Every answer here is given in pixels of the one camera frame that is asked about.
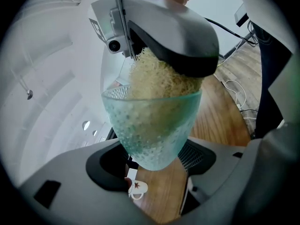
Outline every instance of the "wooden floor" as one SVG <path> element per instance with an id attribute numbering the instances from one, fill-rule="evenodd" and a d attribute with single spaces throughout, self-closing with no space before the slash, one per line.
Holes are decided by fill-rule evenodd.
<path id="1" fill-rule="evenodd" d="M 257 110 L 260 101 L 262 87 L 262 68 L 259 46 L 251 47 L 245 43 L 226 62 L 224 62 L 215 72 L 218 80 L 226 82 L 228 80 L 237 81 L 245 90 L 247 99 L 242 88 L 236 82 L 227 82 L 226 86 L 237 92 L 237 103 L 243 105 L 242 110 Z M 235 100 L 234 92 L 228 90 Z M 256 118 L 256 112 L 242 112 L 243 117 Z M 252 133 L 255 129 L 255 120 L 245 119 L 248 130 Z"/>
<path id="2" fill-rule="evenodd" d="M 206 77 L 202 83 L 200 107 L 190 135 L 231 146 L 246 146 L 250 141 L 237 106 L 213 75 Z M 171 222 L 180 217 L 187 178 L 178 158 L 160 171 L 139 167 L 135 179 L 146 182 L 148 191 L 134 203 L 155 222 Z"/>

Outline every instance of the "black panel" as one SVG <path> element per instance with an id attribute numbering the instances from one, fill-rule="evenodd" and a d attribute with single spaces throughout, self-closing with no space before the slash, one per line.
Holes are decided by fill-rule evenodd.
<path id="1" fill-rule="evenodd" d="M 191 140 L 187 140 L 178 157 L 187 170 L 188 175 L 203 174 L 213 166 L 216 154 Z"/>
<path id="2" fill-rule="evenodd" d="M 34 199 L 49 208 L 60 186 L 60 182 L 47 180 L 34 195 Z"/>
<path id="3" fill-rule="evenodd" d="M 132 169 L 138 169 L 139 168 L 139 164 L 137 162 L 133 162 L 132 158 L 131 158 L 131 160 L 127 160 L 126 164 L 128 165 L 129 168 L 132 168 Z"/>
<path id="4" fill-rule="evenodd" d="M 108 191 L 128 191 L 124 180 L 128 153 L 120 142 L 116 142 L 92 154 L 85 165 L 88 176 Z"/>
<path id="5" fill-rule="evenodd" d="M 241 158 L 243 156 L 243 154 L 241 152 L 236 152 L 235 154 L 233 154 L 233 156 L 235 156 L 237 158 Z"/>
<path id="6" fill-rule="evenodd" d="M 109 131 L 106 140 L 111 140 L 117 138 L 116 133 L 114 132 L 113 128 L 111 128 L 111 130 Z"/>
<path id="7" fill-rule="evenodd" d="M 249 19 L 247 13 L 236 23 L 239 27 L 241 27 L 247 20 Z"/>
<path id="8" fill-rule="evenodd" d="M 187 192 L 187 198 L 185 200 L 181 215 L 185 215 L 188 212 L 194 210 L 196 207 L 198 207 L 200 203 L 193 197 L 193 195 L 190 193 L 190 191 Z"/>
<path id="9" fill-rule="evenodd" d="M 159 60 L 168 63 L 179 74 L 189 77 L 206 77 L 216 71 L 218 56 L 188 57 L 178 54 L 162 46 L 134 22 L 129 21 L 127 25 L 135 54 L 141 53 L 144 47 L 149 47 Z"/>

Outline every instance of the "teal glass vase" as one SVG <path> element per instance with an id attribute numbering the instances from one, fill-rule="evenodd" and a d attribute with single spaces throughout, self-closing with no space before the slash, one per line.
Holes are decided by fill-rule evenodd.
<path id="1" fill-rule="evenodd" d="M 130 156 L 143 168 L 167 167 L 194 125 L 202 92 L 157 99 L 127 99 L 130 85 L 105 91 L 102 100 L 112 127 Z"/>

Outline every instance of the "white wall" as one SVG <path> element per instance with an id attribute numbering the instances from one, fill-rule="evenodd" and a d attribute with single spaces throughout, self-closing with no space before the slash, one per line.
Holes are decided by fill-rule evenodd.
<path id="1" fill-rule="evenodd" d="M 107 139 L 107 136 L 111 129 L 112 129 L 111 124 L 105 122 L 101 127 L 100 131 L 98 131 L 98 134 L 96 135 L 96 142 L 98 143 L 101 138 Z"/>
<path id="2" fill-rule="evenodd" d="M 210 18 L 244 37 L 249 33 L 247 23 L 239 28 L 234 19 L 234 14 L 242 3 L 242 0 L 190 0 L 187 2 L 187 6 L 201 16 Z M 218 26 L 213 25 L 213 27 L 219 39 L 221 55 L 225 55 L 240 42 L 239 38 Z"/>
<path id="3" fill-rule="evenodd" d="M 123 85 L 129 84 L 130 69 L 131 69 L 131 66 L 134 65 L 134 63 L 135 63 L 135 61 L 130 57 L 125 59 L 122 70 L 120 72 L 120 75 L 117 78 L 118 82 L 120 82 Z"/>
<path id="4" fill-rule="evenodd" d="M 57 154 L 98 142 L 92 132 L 105 122 L 104 44 L 87 14 L 96 0 L 67 1 L 30 0 L 1 48 L 0 149 L 16 185 Z"/>
<path id="5" fill-rule="evenodd" d="M 101 92 L 105 91 L 119 76 L 125 57 L 122 53 L 111 54 L 105 46 L 102 57 L 101 68 Z"/>

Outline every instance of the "mug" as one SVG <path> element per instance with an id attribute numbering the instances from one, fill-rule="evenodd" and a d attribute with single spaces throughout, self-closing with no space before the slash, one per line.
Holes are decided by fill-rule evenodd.
<path id="1" fill-rule="evenodd" d="M 130 85 L 105 91 L 102 100 L 112 127 L 139 166 L 167 167 L 188 139 L 199 109 L 201 91 L 156 99 L 127 99 Z"/>
<path id="2" fill-rule="evenodd" d="M 132 180 L 132 185 L 128 190 L 128 196 L 132 197 L 134 200 L 139 200 L 144 196 L 144 193 L 148 191 L 148 185 L 145 182 Z"/>

